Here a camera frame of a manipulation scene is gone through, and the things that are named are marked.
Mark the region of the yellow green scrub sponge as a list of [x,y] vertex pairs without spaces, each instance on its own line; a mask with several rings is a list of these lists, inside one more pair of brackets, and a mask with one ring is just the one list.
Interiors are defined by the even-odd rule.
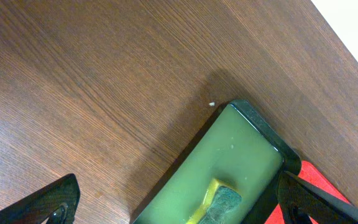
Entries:
[[242,196],[227,183],[212,179],[201,205],[195,210],[186,224],[224,223],[229,213],[242,202]]

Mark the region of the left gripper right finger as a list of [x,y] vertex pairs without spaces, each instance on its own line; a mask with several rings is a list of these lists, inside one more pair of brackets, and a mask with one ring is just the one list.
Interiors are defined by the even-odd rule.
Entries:
[[290,172],[280,174],[277,199],[285,223],[357,223],[358,208]]

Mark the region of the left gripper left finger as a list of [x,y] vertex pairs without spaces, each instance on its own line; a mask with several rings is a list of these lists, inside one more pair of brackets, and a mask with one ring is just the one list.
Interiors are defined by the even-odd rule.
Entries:
[[0,210],[0,223],[72,224],[80,200],[75,174],[67,174]]

